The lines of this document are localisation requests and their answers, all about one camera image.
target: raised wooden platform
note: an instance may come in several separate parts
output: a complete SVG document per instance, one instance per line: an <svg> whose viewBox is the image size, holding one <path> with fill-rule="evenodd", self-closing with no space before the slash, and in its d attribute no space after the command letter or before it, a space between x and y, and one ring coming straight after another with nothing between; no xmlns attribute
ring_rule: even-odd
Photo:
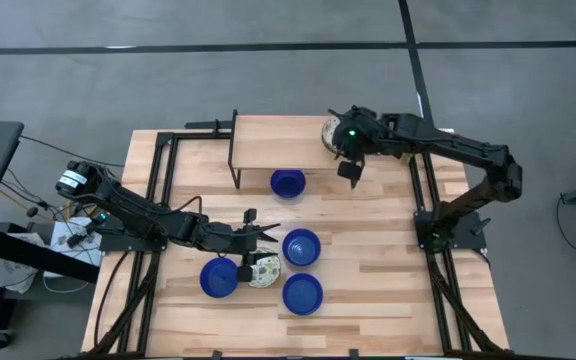
<svg viewBox="0 0 576 360"><path fill-rule="evenodd" d="M339 160L322 145L327 116L239 115L235 121L235 169L337 169Z"/></svg>
<svg viewBox="0 0 576 360"><path fill-rule="evenodd" d="M302 120L315 126L312 117ZM155 137L156 131L134 132L123 173L124 186L141 194L148 182ZM343 356L349 348L359 349L362 355L441 353L426 262L416 246L415 201L407 166L393 158L369 157L355 190L333 171L306 170L303 196L285 201L272 195L272 170L245 171L241 189L234 189L225 161L227 141L182 141L178 151L171 206L201 194L211 220L239 225L243 211L254 207L259 224L282 223L270 232L279 239L297 227L312 229L323 248L321 259L306 271L321 281L325 297L312 316L289 313L281 301L281 288L290 274L303 270L287 266L282 257L282 276L271 288L241 284L225 299L210 298L199 287L199 272L214 254L171 245L162 256L148 356L209 356L215 349L225 356ZM257 155L258 161L272 157L263 150ZM158 194L166 159L164 154ZM247 160L248 166L252 167L252 160ZM433 157L433 162L443 200L468 189L462 164L439 157ZM280 245L271 247L280 249ZM486 263L471 251L453 254L465 306L493 341L507 346ZM102 263L82 350L92 347L99 302L119 255L106 256ZM124 306L131 267L132 255L111 286L100 334ZM129 349L136 348L134 326L140 318L138 310ZM454 320L450 323L453 346L458 348Z"/></svg>

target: blue bowl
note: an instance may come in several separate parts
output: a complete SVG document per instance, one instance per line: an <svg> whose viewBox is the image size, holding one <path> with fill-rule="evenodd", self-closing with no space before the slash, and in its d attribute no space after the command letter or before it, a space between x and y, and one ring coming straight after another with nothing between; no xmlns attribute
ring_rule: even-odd
<svg viewBox="0 0 576 360"><path fill-rule="evenodd" d="M237 265L226 258L212 259L201 269L199 284L208 296L226 297L237 288Z"/></svg>
<svg viewBox="0 0 576 360"><path fill-rule="evenodd" d="M324 290L314 276L295 274L286 281L282 296L288 310L300 316L307 316L321 306Z"/></svg>
<svg viewBox="0 0 576 360"><path fill-rule="evenodd" d="M306 188L306 177L300 170L277 170L270 178L270 187L279 197L292 199Z"/></svg>
<svg viewBox="0 0 576 360"><path fill-rule="evenodd" d="M295 229L286 235L281 249L289 263L297 266L308 266L319 258L321 243L312 231Z"/></svg>

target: black cable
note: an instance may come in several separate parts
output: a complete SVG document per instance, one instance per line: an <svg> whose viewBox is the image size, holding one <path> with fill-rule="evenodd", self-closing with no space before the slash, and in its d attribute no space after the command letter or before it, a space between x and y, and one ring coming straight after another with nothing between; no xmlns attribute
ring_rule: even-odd
<svg viewBox="0 0 576 360"><path fill-rule="evenodd" d="M68 223L71 223L71 224L77 225L77 226L81 226L81 225L80 225L80 224L77 224L77 223L75 223L75 222L68 221L68 220L66 219L66 216L65 216L63 213L61 213L61 218L63 219L63 223L66 224L66 227L68 228L68 231L70 232L70 235L71 235L71 236L75 236L74 231L72 231L72 229L70 228L70 225L68 225ZM53 220L57 221L57 213L53 213ZM77 253L77 254L75 254L75 255L73 255L73 256L71 256L71 257L72 257L72 258L76 258L77 256L79 256L79 254L85 252L86 255L88 255L88 260L90 260L90 264L91 264L91 265L94 265L94 264L93 264L94 261L92 261L92 256L90 256L90 250L99 249L99 246L97 246L97 247L95 247L95 248L86 249L86 248L85 248L83 245L81 245L81 244L77 244L77 245L78 245L82 250L79 251L79 253ZM59 252L59 253L60 253L60 254L64 254L64 253L70 253L70 252L74 252L74 251L78 251L78 250L62 251L62 252Z"/></svg>
<svg viewBox="0 0 576 360"><path fill-rule="evenodd" d="M15 186L17 189L19 189L19 190L20 190L21 192L23 192L24 194L26 194L26 195L28 195L28 196L31 196L31 197L37 199L38 201L41 200L41 197L33 194L30 190L28 190L28 189L24 186L24 184L22 184L22 182L19 180L19 178L17 177L17 175L16 175L12 170L6 169L6 171L10 172L10 174L12 175L13 179L15 179L15 182L17 182L17 184L14 184L14 183L5 181L4 179L1 180L2 182L5 182L5 183L7 183L8 185L11 185L11 186Z"/></svg>
<svg viewBox="0 0 576 360"><path fill-rule="evenodd" d="M24 194L20 193L20 192L17 191L14 187L10 186L10 185L9 185L8 183L6 183L6 182L3 182L3 181L2 181L2 182L1 182L1 185L3 185L3 186L5 186L5 187L7 187L8 189L10 189L10 191L12 191L12 192L14 192L15 194L17 194L17 196L19 196L20 198L22 198L22 199L24 199L24 200L26 200L26 201L28 201L28 202L30 202L30 203L33 203L33 204L35 204L35 205L37 205L37 206L40 206L40 207L41 207L42 209L44 209L44 210L48 210L48 209L51 208L51 207L55 207L55 206L53 206L53 205L48 204L48 203L45 202L44 200L36 201L36 200L33 200L33 199L29 199L27 196L25 196Z"/></svg>
<svg viewBox="0 0 576 360"><path fill-rule="evenodd" d="M557 227L559 227L559 232L561 233L561 237L564 238L564 240L568 243L568 245L570 245L571 248L573 248L573 250L576 251L576 246L573 245L570 240L568 240L568 237L566 237L566 234L564 234L564 229L561 227L561 222L559 220L559 206L563 203L563 195L559 196L559 201L557 201L557 208L555 210L555 219L557 220Z"/></svg>
<svg viewBox="0 0 576 360"><path fill-rule="evenodd" d="M66 216L63 214L63 211L64 211L65 209L61 209L61 211L55 212L55 211L53 211L53 209L52 209L53 207L54 207L54 206L51 206L51 207L48 208L48 210L50 210L50 212L52 213L52 219L55 220L55 221L57 221L57 214L61 214L61 218L63 219L63 223L66 224L66 227L68 228L68 231L70 232L70 235L71 235L71 236L75 236L74 231L72 231L72 229L70 228L70 225L68 225L69 221L66 219Z"/></svg>
<svg viewBox="0 0 576 360"><path fill-rule="evenodd" d="M86 211L85 207L81 208L81 211L84 212L84 214L86 214L86 216L92 221L92 215L90 215L88 213L88 211ZM121 228L121 229L106 229L106 228L95 228L95 232L101 234L111 234L111 235L124 235L126 234L126 229L125 228Z"/></svg>
<svg viewBox="0 0 576 360"><path fill-rule="evenodd" d="M97 320L95 321L95 336L93 337L95 346L99 345L99 323L101 322L101 310L104 308L104 304L106 303L106 297L108 296L108 291L110 290L110 284L112 284L112 280L115 278L117 270L119 270L119 266L121 266L121 263L124 262L126 256L128 256L128 251L121 255L121 258L119 258L119 261L117 261L117 265L115 265L115 268L112 269L110 278L108 278L108 284L106 284L106 289L104 290L104 295L101 297L101 303L99 303L99 309L97 310Z"/></svg>
<svg viewBox="0 0 576 360"><path fill-rule="evenodd" d="M106 169L106 168L102 168L101 170L102 170L101 176L103 176L106 181L112 182L112 181L111 181L112 179L111 179L110 176L108 176L108 174L106 173L106 172L110 172L110 170L108 170L108 169ZM136 206L136 207L138 207L138 208L146 211L147 213L151 213L151 214L155 214L155 215L171 215L171 214L180 212L181 210L183 210L186 206L190 205L190 204L191 204L193 201L195 201L195 200L199 200L199 214L202 213L203 201L202 201L201 196L199 196L199 195L194 196L193 198L191 198L190 200L188 200L185 204L181 205L180 207L178 207L178 208L176 208L176 209L174 209L174 210L159 211L159 210L155 210L155 209L150 209L150 208L148 208L148 207L146 207L146 206L143 206L143 205L139 204L138 202L136 202L136 201L134 201L134 200L132 200L132 199L124 196L124 195L123 195L122 193L120 193L114 186L111 186L110 189L112 190L112 192L114 192L117 196L119 196L119 197L122 198L123 200L125 200L125 201L133 204L134 206Z"/></svg>
<svg viewBox="0 0 576 360"><path fill-rule="evenodd" d="M157 268L158 266L155 262L150 263L146 275L144 275L144 278L141 280L141 284L137 288L137 291L135 291L134 296L126 304L126 307L110 327L110 330L108 330L97 345L88 351L88 354L98 355L107 354L109 352L121 331L123 331L125 326L130 322L130 319L133 317L133 314L143 297L147 292L151 291L154 286L156 286Z"/></svg>
<svg viewBox="0 0 576 360"><path fill-rule="evenodd" d="M78 204L78 203L73 202L73 203L71 203L70 205L64 206L64 207L61 208L61 209L55 207L56 212L53 212L52 215L53 215L53 217L56 217L57 215L62 215L62 217L63 217L64 211L76 207L77 204Z"/></svg>
<svg viewBox="0 0 576 360"><path fill-rule="evenodd" d="M106 165L106 166L124 167L124 165L121 165L121 164L107 163L107 162L103 162L103 161L93 160L93 159L87 158L87 157L85 157L85 156L77 155L77 154L75 154L75 153L73 153L73 152L70 152L70 151L68 151L68 150L64 150L64 149L59 148L59 147L57 147L57 146L55 146L55 145L51 145L51 144L48 144L47 142L43 142L43 141L41 141L41 140L33 139L33 138L31 138L31 137L28 137L28 136L21 135L20 137L21 137L22 139L34 141L34 142L36 142L36 143L38 143L38 144L41 144L41 145L44 145L44 146L48 146L49 148L52 148L52 149L54 149L54 150L61 151L61 152L64 153L64 154L72 155L72 156L74 156L74 157L78 157L78 158L80 158L80 159L88 160L88 161L90 161L90 162L94 162L94 163L101 164L101 165Z"/></svg>
<svg viewBox="0 0 576 360"><path fill-rule="evenodd" d="M37 274L37 271L35 271L35 272L33 272L32 274L26 276L23 280L19 280L19 281L15 282L15 283L12 283L12 284L7 284L7 285L0 286L0 289L3 289L3 288L8 287L8 286L13 286L13 285L21 284L22 282L24 282L24 281L30 279L31 277L35 276L35 274Z"/></svg>
<svg viewBox="0 0 576 360"><path fill-rule="evenodd" d="M73 257L76 257L76 256L79 256L79 254L81 254L81 253L83 253L83 252L85 252L85 251L90 251L90 250L99 250L99 246L97 246L97 247L94 247L94 248L89 248L89 249L86 249L86 248L84 248L83 246L81 246L80 244L77 244L77 245L79 245L79 246L80 246L82 249L84 249L84 250L77 250L77 249L74 249L74 250L66 250L66 251L60 251L59 253L60 253L60 254L68 254L68 253L71 253L71 252L77 252L77 251L78 251L78 253L77 253L76 255L74 255L74 256L73 256Z"/></svg>

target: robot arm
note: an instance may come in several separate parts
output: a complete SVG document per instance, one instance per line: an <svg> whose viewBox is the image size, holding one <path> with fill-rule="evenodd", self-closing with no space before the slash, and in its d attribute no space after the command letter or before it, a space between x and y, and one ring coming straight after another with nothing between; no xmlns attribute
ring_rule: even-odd
<svg viewBox="0 0 576 360"><path fill-rule="evenodd" d="M353 106L326 124L322 138L329 150L349 161L339 165L338 174L354 187L361 178L365 155L393 155L429 152L457 160L486 171L483 181L452 202L441 202L434 209L433 232L452 237L459 218L491 201L509 202L521 196L522 169L505 145L490 145L436 129L412 114L377 114ZM331 136L326 136L326 128Z"/></svg>
<svg viewBox="0 0 576 360"><path fill-rule="evenodd" d="M257 249L257 240L277 242L264 231L279 226L253 225L256 210L244 213L244 226L234 230L228 224L210 222L201 213L181 211L184 206L170 210L155 204L121 186L110 172L97 164L71 161L56 185L59 195L82 204L95 204L119 219L124 229L143 241L166 244L171 242L217 254L242 255L241 281L250 281L250 265L274 253L251 254Z"/></svg>

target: concrete floor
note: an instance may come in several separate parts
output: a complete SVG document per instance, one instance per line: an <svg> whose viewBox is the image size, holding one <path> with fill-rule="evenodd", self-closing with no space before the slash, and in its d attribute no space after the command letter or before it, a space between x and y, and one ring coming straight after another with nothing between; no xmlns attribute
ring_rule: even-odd
<svg viewBox="0 0 576 360"><path fill-rule="evenodd" d="M576 40L576 1L410 0L417 41ZM397 1L0 0L0 47L403 41ZM556 228L576 187L576 49L421 51L437 126L510 145L524 195L486 228L511 347L576 358L576 253ZM133 129L247 114L322 114L352 104L418 112L408 54L309 51L0 56L0 120L121 162ZM11 168L49 202L69 157L22 142ZM468 169L478 183L479 171ZM576 206L562 209L576 243ZM24 214L0 197L0 220ZM0 358L75 354L89 303L23 304Z"/></svg>

